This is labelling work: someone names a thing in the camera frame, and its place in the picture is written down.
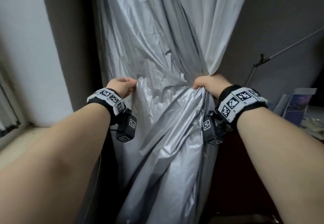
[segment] hand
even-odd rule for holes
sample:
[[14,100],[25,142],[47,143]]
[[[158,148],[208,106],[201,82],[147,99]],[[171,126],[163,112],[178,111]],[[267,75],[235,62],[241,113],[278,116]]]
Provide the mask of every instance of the hand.
[[219,98],[222,91],[232,86],[228,80],[225,79],[221,74],[214,74],[212,76],[200,76],[195,79],[193,83],[193,89],[197,89],[198,87],[203,86],[207,91],[209,91],[215,98]]
[[112,79],[106,88],[115,90],[121,98],[126,98],[136,90],[137,81],[130,77],[119,77]]

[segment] silver curtain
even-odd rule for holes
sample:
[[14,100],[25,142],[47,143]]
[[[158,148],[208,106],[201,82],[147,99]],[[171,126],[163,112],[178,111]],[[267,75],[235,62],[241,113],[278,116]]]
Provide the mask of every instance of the silver curtain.
[[192,84],[217,70],[244,0],[96,1],[104,83],[138,80],[125,100],[136,136],[114,141],[120,186],[130,187],[117,222],[197,223],[217,147],[201,136],[213,98]]

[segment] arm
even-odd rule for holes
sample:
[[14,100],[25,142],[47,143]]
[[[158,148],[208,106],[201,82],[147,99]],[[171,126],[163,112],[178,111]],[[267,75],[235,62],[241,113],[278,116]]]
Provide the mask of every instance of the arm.
[[[216,98],[231,84],[221,75],[196,79]],[[266,108],[242,113],[238,132],[286,224],[323,223],[324,146]]]
[[[107,87],[121,97],[136,80]],[[0,223],[72,223],[86,192],[110,124],[108,110],[88,104],[55,124],[0,172]]]

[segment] wristband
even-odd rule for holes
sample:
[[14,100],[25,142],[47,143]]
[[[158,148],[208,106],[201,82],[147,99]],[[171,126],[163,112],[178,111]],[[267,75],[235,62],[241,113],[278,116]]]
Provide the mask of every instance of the wristband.
[[228,123],[234,130],[240,115],[246,111],[258,107],[266,107],[267,100],[261,95],[247,87],[233,85],[225,88],[218,99],[216,112],[225,123]]
[[87,104],[90,103],[98,103],[107,108],[111,116],[110,125],[118,123],[117,116],[126,109],[122,98],[115,90],[110,88],[102,88],[95,91],[87,99]]

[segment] metal pole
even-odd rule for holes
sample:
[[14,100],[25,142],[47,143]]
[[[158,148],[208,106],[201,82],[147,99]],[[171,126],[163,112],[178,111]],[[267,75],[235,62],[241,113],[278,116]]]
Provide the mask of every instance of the metal pole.
[[272,58],[277,57],[279,54],[281,54],[281,53],[283,53],[283,52],[289,50],[290,48],[296,46],[297,44],[299,44],[299,43],[301,43],[302,41],[304,41],[304,40],[310,38],[311,36],[317,34],[318,32],[322,31],[323,29],[324,29],[324,27],[318,29],[317,31],[311,33],[310,35],[308,35],[308,36],[306,36],[306,37],[304,37],[304,38],[302,38],[301,40],[298,40],[298,41],[295,42],[294,44],[292,44],[292,45],[290,45],[290,46],[288,46],[288,47],[282,49],[281,51],[278,51],[276,54],[272,55],[271,57],[269,57],[269,58],[267,58],[267,59],[263,59],[263,57],[262,57],[262,55],[261,55],[261,60],[260,60],[258,63],[256,63],[256,64],[253,65],[253,69],[251,70],[251,73],[250,73],[250,75],[249,75],[249,77],[248,77],[248,80],[247,80],[246,83],[245,83],[245,86],[247,86],[247,85],[249,84],[249,82],[250,82],[250,80],[251,80],[251,78],[252,78],[252,75],[253,75],[255,69],[256,69],[258,66],[263,65],[264,63],[270,61]]

